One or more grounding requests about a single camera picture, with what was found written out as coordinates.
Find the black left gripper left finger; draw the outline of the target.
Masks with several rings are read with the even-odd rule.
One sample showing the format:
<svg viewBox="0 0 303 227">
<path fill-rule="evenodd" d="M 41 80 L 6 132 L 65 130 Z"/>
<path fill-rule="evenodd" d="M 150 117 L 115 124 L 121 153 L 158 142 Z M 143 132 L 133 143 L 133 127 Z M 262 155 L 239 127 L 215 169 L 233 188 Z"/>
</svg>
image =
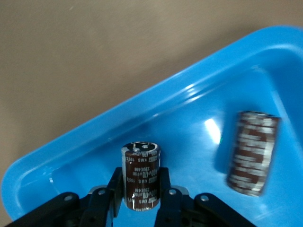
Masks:
<svg viewBox="0 0 303 227">
<path fill-rule="evenodd" d="M 112 227 L 123 199 L 123 171 L 117 167 L 106 186 L 96 186 L 82 198 L 81 227 Z"/>
</svg>

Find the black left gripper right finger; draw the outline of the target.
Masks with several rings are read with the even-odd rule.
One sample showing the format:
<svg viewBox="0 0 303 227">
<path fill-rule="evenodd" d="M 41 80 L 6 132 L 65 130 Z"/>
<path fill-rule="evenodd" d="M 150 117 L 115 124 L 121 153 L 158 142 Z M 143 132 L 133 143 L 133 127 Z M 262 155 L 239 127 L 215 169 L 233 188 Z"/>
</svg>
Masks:
<svg viewBox="0 0 303 227">
<path fill-rule="evenodd" d="M 189 191 L 182 186 L 171 185 L 169 169 L 161 167 L 160 177 L 160 208 L 155 219 L 155 227 L 182 227 L 183 196 Z"/>
</svg>

